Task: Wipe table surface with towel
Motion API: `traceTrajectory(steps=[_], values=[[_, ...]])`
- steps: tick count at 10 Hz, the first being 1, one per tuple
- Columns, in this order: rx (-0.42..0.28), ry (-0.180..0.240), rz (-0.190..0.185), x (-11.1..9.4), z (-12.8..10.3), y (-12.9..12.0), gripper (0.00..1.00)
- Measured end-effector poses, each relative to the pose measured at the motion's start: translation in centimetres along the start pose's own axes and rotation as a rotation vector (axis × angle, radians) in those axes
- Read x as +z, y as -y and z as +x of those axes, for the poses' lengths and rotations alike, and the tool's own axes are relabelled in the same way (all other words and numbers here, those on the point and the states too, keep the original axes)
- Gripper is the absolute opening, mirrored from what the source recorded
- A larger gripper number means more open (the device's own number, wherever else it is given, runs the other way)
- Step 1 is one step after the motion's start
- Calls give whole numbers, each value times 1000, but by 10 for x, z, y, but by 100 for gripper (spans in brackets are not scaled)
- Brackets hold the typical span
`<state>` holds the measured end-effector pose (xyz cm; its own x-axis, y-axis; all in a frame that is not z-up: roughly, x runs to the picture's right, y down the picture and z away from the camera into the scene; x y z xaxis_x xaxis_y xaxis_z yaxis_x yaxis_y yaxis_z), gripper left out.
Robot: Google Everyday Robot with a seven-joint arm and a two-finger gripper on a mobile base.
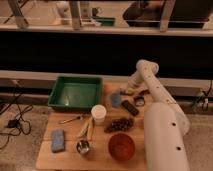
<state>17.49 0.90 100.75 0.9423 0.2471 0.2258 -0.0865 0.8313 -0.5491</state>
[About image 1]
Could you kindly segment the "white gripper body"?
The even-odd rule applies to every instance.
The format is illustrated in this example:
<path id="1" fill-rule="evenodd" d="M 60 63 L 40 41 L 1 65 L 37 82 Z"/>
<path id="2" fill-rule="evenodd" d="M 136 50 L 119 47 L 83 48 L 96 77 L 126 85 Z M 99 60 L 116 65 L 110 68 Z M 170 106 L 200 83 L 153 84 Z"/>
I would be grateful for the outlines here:
<path id="1" fill-rule="evenodd" d="M 139 74 L 134 73 L 127 81 L 125 93 L 133 94 L 142 84 L 142 79 Z"/>

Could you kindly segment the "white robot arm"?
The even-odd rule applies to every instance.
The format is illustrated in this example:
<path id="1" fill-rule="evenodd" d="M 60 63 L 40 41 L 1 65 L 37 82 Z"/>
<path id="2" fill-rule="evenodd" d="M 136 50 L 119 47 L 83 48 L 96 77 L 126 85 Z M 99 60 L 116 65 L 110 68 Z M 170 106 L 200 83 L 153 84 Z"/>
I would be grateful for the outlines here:
<path id="1" fill-rule="evenodd" d="M 176 100 L 156 78 L 159 66 L 139 60 L 125 90 L 145 83 L 154 102 L 144 113 L 144 142 L 148 171 L 190 171 L 183 136 L 190 122 Z"/>

